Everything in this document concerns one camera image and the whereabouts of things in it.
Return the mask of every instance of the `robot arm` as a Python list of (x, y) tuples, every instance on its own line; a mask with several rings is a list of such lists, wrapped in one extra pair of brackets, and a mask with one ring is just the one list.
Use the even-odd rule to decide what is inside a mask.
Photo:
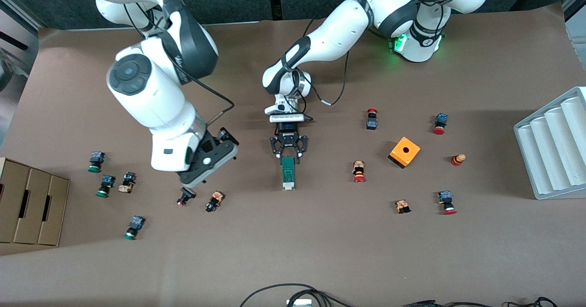
[[(429, 34), (436, 34), (438, 21), (441, 23), (438, 29), (441, 32), (450, 17), (451, 7), (462, 13), (469, 13), (484, 2), (485, 0), (436, 0), (437, 5), (423, 5), (419, 0), (345, 0), (319, 28), (297, 40), (279, 61), (266, 69), (262, 76), (262, 85), (268, 93), (276, 96), (290, 96), (297, 91), (306, 96), (309, 88), (301, 90), (298, 85), (303, 76), (309, 75), (296, 67), (309, 61), (338, 59), (352, 48), (367, 27), (374, 26), (386, 38), (396, 38), (409, 30), (418, 29), (428, 35), (424, 39), (427, 40)], [(439, 11), (441, 7), (444, 8), (443, 16)], [(433, 50), (434, 45), (426, 45), (428, 43), (425, 42), (422, 47), (431, 47)], [(403, 55), (409, 57), (408, 49)]]
[[(217, 62), (212, 37), (189, 14), (182, 0), (97, 0), (98, 8), (100, 3), (107, 19), (139, 24), (136, 27), (148, 36), (116, 55), (107, 82), (126, 111), (150, 129), (152, 167), (178, 172), (188, 188), (205, 182), (238, 151), (238, 142), (224, 128), (218, 136), (211, 136), (180, 89), (212, 73)], [(161, 11), (151, 11), (152, 17), (146, 17), (145, 9)], [(161, 15), (162, 19), (157, 19), (162, 21), (161, 27), (153, 24), (156, 15)]]

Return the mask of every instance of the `table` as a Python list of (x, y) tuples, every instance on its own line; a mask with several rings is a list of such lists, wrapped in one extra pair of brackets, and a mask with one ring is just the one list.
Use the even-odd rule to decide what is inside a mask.
[[(61, 247), (0, 258), (0, 301), (29, 306), (237, 306), (250, 292), (303, 282), (361, 307), (424, 299), (532, 302), (586, 299), (586, 201), (537, 201), (513, 125), (586, 74), (559, 5), (535, 11), (453, 16), (426, 63), (389, 54), (365, 33), (350, 52), (345, 95), (326, 107), (312, 94), (302, 125), (309, 149), (297, 190), (281, 191), (281, 169), (263, 109), (273, 97), (262, 72), (307, 21), (212, 26), (220, 60), (203, 81), (237, 107), (226, 126), (240, 141), (236, 161), (198, 186), (179, 208), (174, 173), (149, 166), (151, 137), (105, 85), (114, 55), (138, 42), (133, 30), (41, 32), (41, 47), (0, 156), (71, 178)], [(341, 86), (343, 59), (302, 66), (322, 97)], [(205, 118), (224, 103), (183, 88)], [(366, 130), (366, 110), (379, 127)], [(431, 133), (437, 113), (450, 121)], [(421, 152), (406, 169), (387, 159), (406, 136)], [(130, 195), (94, 196), (101, 174), (90, 153), (107, 153), (103, 173), (138, 179)], [(449, 157), (467, 155), (462, 167)], [(363, 184), (352, 163), (365, 161)], [(226, 194), (205, 212), (214, 190)], [(436, 192), (451, 190), (457, 215), (442, 215)], [(394, 201), (412, 212), (398, 215)], [(133, 215), (138, 240), (122, 238)], [(251, 306), (282, 306), (292, 289), (264, 292)]]

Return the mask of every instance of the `white connector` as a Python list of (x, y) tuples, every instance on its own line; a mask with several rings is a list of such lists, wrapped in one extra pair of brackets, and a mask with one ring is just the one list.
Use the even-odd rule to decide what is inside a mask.
[(297, 299), (293, 307), (311, 307), (311, 299)]

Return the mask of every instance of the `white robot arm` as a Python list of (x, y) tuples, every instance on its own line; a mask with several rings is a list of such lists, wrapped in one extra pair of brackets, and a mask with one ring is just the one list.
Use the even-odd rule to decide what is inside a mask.
[(217, 47), (182, 0), (96, 0), (109, 21), (148, 37), (120, 51), (107, 74), (115, 98), (152, 133), (151, 165), (178, 172), (193, 188), (232, 158), (238, 142), (224, 128), (211, 136), (180, 86), (212, 73)]
[(284, 147), (297, 147), (284, 138), (297, 133), (300, 113), (298, 99), (309, 94), (311, 77), (297, 69), (310, 61), (333, 61), (347, 53), (370, 26), (385, 38), (397, 38), (395, 51), (414, 62), (426, 61), (437, 50), (441, 32), (451, 9), (470, 13), (485, 0), (345, 0), (307, 36), (297, 40), (283, 56), (264, 72), (262, 85), (275, 96), (273, 106), (265, 109), (270, 122), (277, 123), (277, 137), (271, 138), (278, 158)]

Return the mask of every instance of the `black hole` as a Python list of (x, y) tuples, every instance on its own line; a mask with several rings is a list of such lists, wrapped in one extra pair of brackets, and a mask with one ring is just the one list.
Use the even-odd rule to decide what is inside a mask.
[(201, 145), (201, 150), (203, 150), (204, 153), (208, 153), (211, 152), (212, 149), (214, 149), (214, 146), (212, 145), (211, 141), (205, 141), (202, 145)]
[(51, 205), (51, 196), (47, 195), (47, 199), (44, 200), (43, 221), (47, 221), (47, 217), (49, 216), (49, 206), (50, 205)]
[(30, 195), (31, 195), (31, 191), (28, 189), (25, 190), (25, 193), (22, 195), (21, 209), (20, 209), (20, 211), (18, 211), (19, 218), (24, 218), (25, 215), (27, 215), (27, 206), (29, 204), (29, 196)]

